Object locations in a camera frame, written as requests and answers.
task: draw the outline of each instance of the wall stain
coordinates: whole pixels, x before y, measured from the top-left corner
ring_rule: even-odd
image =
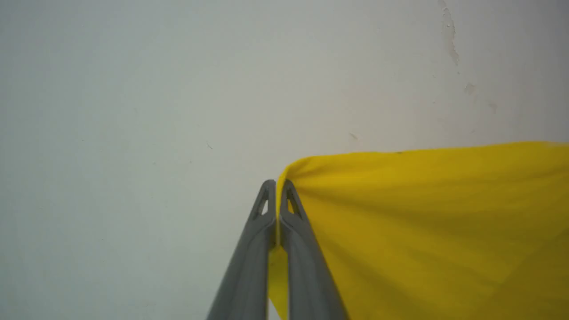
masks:
[[[446,47],[447,53],[451,56],[452,61],[458,67],[459,65],[459,54],[456,52],[455,47],[455,22],[452,20],[451,11],[447,7],[447,3],[444,0],[438,0],[437,3],[443,9],[443,38],[444,45]]]
[[[471,96],[475,91],[476,91],[476,86],[470,82],[464,86],[464,93],[466,93],[469,96]]]

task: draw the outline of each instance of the white wall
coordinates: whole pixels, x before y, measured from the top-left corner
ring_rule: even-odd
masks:
[[[0,4],[1,319],[205,318],[301,157],[569,141],[562,0],[237,2]]]

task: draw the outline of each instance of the yellow fabric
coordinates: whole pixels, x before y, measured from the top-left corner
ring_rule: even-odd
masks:
[[[277,195],[285,179],[351,319],[569,319],[568,145],[311,157]],[[286,259],[269,267],[282,319]]]

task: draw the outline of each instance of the white background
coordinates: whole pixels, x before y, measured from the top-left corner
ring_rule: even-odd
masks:
[[[569,141],[562,0],[0,1],[3,320],[204,319],[301,157]]]

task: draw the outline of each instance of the yellow cloth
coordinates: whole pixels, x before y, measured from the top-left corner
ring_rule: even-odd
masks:
[[[290,179],[357,319],[569,319],[569,146],[301,159]],[[269,296],[287,313],[286,252]]]

